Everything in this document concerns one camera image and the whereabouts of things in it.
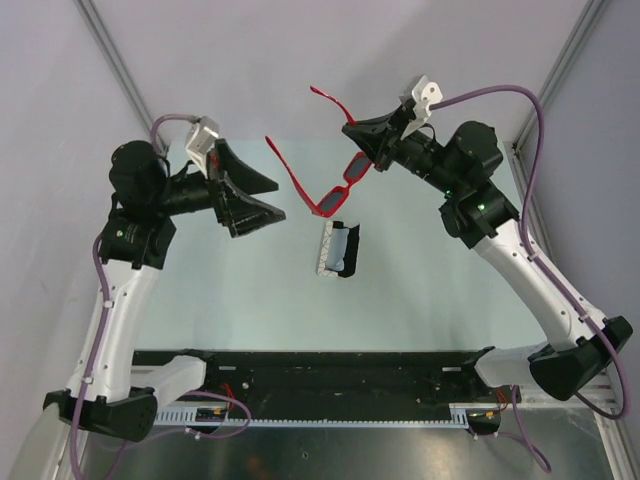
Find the red sunglasses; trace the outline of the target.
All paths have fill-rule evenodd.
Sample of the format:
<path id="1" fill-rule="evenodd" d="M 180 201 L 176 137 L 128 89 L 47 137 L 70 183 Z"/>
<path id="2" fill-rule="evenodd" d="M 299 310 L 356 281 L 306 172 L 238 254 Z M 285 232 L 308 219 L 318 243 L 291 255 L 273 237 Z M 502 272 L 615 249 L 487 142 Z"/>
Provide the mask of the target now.
<path id="1" fill-rule="evenodd" d="M 373 165 L 373 162 L 364 152 L 357 152 L 342 172 L 343 183 L 341 185 L 334 186 L 320 200 L 314 201 L 285 157 L 280 152 L 275 142 L 269 136 L 265 137 L 265 141 L 286 170 L 296 193 L 304 205 L 309 209 L 312 215 L 321 218 L 330 218 L 342 208 L 348 200 L 353 186 L 359 183 L 366 176 Z"/>

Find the white geometric glasses case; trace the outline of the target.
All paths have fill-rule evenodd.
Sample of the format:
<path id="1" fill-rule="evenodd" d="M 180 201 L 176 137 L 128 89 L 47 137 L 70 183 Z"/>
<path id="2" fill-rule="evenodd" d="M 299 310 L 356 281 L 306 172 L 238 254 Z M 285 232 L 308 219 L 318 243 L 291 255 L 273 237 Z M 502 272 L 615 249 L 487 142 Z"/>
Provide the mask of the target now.
<path id="1" fill-rule="evenodd" d="M 316 274 L 330 279 L 355 275 L 360 244 L 360 224 L 326 220 L 323 225 Z"/>

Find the blue cleaning cloth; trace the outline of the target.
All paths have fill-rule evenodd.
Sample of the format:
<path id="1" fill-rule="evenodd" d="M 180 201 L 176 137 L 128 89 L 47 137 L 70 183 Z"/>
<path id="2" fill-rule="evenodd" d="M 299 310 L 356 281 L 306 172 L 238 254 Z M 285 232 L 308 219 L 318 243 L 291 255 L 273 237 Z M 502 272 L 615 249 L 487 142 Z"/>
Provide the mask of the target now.
<path id="1" fill-rule="evenodd" d="M 329 237 L 329 250 L 325 261 L 325 269 L 333 272 L 342 272 L 345 268 L 345 255 L 348 245 L 350 230 L 347 228 L 334 228 Z"/>

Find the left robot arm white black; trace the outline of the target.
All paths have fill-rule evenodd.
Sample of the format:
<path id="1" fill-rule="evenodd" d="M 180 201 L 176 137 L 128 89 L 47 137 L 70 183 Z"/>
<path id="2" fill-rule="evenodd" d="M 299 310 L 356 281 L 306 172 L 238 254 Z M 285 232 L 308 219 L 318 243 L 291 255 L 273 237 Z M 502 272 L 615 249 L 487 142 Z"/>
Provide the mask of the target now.
<path id="1" fill-rule="evenodd" d="M 206 147 L 204 160 L 200 170 L 172 174 L 147 141 L 113 152 L 111 209 L 93 248 L 100 287 L 88 336 L 67 385 L 44 399 L 45 406 L 57 406 L 60 420 L 140 442 L 159 409 L 190 392 L 202 400 L 219 392 L 220 374 L 200 355 L 179 354 L 142 382 L 131 381 L 140 313 L 176 233 L 173 217 L 213 210 L 234 238 L 286 218 L 258 198 L 278 183 L 240 160 L 226 140 Z"/>

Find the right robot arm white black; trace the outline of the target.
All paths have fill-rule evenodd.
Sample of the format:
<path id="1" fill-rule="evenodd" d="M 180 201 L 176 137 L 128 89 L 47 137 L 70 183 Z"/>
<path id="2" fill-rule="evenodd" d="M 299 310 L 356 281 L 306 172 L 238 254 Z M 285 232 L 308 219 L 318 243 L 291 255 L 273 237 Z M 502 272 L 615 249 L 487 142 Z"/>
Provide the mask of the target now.
<path id="1" fill-rule="evenodd" d="M 497 386 L 534 384 L 557 400 L 570 399 L 611 363 L 631 325 L 585 300 L 536 242 L 520 234 L 518 209 L 491 179 L 503 160 L 493 127 L 467 121 L 445 145 L 402 131 L 397 112 L 342 128 L 377 170 L 398 164 L 443 193 L 446 232 L 507 281 L 546 336 L 539 345 L 484 350 L 461 376 L 463 393 L 484 401 Z"/>

